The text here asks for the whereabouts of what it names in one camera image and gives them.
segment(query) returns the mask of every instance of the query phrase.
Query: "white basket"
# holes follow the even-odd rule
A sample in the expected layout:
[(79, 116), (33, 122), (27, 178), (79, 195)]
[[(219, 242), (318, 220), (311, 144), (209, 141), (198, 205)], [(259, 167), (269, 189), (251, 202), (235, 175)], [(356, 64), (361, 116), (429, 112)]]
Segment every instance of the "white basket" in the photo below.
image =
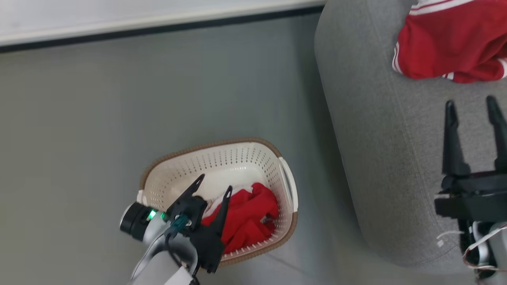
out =
[(273, 191), (278, 201), (275, 233), (264, 242), (222, 256), (221, 266), (271, 251), (291, 237), (297, 222), (296, 183), (280, 152), (258, 138), (199, 146), (158, 159), (141, 179), (137, 202), (166, 210), (202, 173), (206, 177), (196, 195), (205, 200), (222, 196), (229, 185), (260, 182)]

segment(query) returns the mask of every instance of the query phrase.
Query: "basket rim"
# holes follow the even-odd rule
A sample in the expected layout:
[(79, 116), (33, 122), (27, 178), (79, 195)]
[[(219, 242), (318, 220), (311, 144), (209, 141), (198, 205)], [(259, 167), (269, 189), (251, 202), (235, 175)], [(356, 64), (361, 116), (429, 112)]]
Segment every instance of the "basket rim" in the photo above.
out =
[[(193, 148), (188, 148), (188, 149), (184, 149), (184, 150), (181, 150), (181, 151), (178, 151), (178, 152), (174, 152), (174, 153), (165, 155), (165, 156), (163, 156), (163, 157), (155, 160), (144, 171), (144, 173), (142, 174), (141, 180), (139, 182), (139, 188), (140, 189), (144, 189), (145, 188), (146, 181), (148, 180), (148, 176), (150, 175), (150, 172), (152, 172), (152, 170), (155, 167), (157, 167), (157, 165), (159, 165), (160, 163), (162, 163), (162, 162), (164, 162), (166, 160), (169, 160), (169, 159), (172, 159), (172, 158), (175, 158), (175, 157), (187, 154), (187, 153), (191, 153), (191, 152), (194, 152), (194, 151), (202, 150), (202, 149), (208, 149), (208, 148), (219, 147), (219, 146), (224, 146), (224, 145), (240, 144), (240, 143), (259, 143), (259, 144), (263, 144), (267, 148), (269, 148), (275, 154), (276, 157), (280, 158), (282, 156), (282, 154), (280, 153), (280, 151), (272, 143), (268, 142), (267, 140), (264, 140), (264, 139), (261, 139), (261, 138), (257, 138), (257, 137), (245, 137), (245, 138), (229, 139), (229, 140), (223, 140), (223, 141), (219, 141), (219, 142), (213, 142), (213, 143), (210, 143), (210, 144), (199, 145), (199, 146), (196, 146), (196, 147), (193, 147)], [(246, 254), (244, 256), (234, 257), (234, 258), (231, 258), (231, 259), (228, 259), (228, 260), (225, 260), (225, 261), (221, 261), (220, 264), (219, 264), (219, 267), (235, 264), (235, 263), (238, 263), (238, 262), (242, 262), (242, 261), (254, 258), (256, 256), (259, 256), (261, 254), (264, 254), (266, 252), (272, 251), (272, 250), (274, 250), (274, 249), (282, 246), (284, 243), (286, 243), (288, 241), (288, 239), (292, 236), (292, 234), (296, 230), (297, 221), (298, 221), (298, 212), (294, 212), (294, 213), (292, 213), (291, 226), (289, 227), (289, 230), (283, 236), (282, 239), (280, 239), (279, 241), (277, 241), (277, 242), (275, 242), (275, 243), (273, 243), (273, 244), (271, 244), (271, 245), (269, 245), (269, 246), (267, 246), (265, 248), (262, 248), (262, 249), (259, 249), (257, 251), (248, 253), (248, 254)]]

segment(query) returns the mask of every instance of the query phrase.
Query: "gray sofa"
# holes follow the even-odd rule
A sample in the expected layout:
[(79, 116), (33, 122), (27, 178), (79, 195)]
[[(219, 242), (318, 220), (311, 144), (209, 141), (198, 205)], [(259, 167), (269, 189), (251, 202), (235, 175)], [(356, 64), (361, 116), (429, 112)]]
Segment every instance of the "gray sofa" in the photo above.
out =
[(391, 69), (396, 37), (416, 0), (330, 0), (315, 53), (357, 218), (385, 259), (433, 274), (465, 271), (457, 228), (435, 215), (442, 180), (444, 104), (454, 99), (465, 159), (473, 171), (496, 156), (485, 99), (507, 112), (507, 81), (414, 81)]

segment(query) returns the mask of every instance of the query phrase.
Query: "green light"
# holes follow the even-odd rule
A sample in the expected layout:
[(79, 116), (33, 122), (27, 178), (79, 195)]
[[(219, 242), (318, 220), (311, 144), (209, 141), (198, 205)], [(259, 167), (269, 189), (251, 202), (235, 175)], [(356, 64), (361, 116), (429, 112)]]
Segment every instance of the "green light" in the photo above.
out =
[(148, 215), (148, 219), (151, 220), (153, 217), (157, 214), (157, 211), (152, 210), (151, 213)]

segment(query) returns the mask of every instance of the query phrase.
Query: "basket handle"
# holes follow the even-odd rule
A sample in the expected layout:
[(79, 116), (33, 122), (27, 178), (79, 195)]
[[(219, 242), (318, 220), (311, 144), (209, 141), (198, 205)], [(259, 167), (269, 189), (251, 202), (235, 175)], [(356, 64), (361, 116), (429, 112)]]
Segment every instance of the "basket handle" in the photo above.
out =
[(294, 176), (292, 175), (291, 168), (288, 166), (287, 162), (283, 157), (278, 158), (281, 163), (281, 168), (283, 170), (283, 183), (286, 186), (287, 194), (292, 198), (292, 204), (294, 207), (294, 212), (298, 211), (298, 190), (296, 189), (296, 181), (294, 180)]

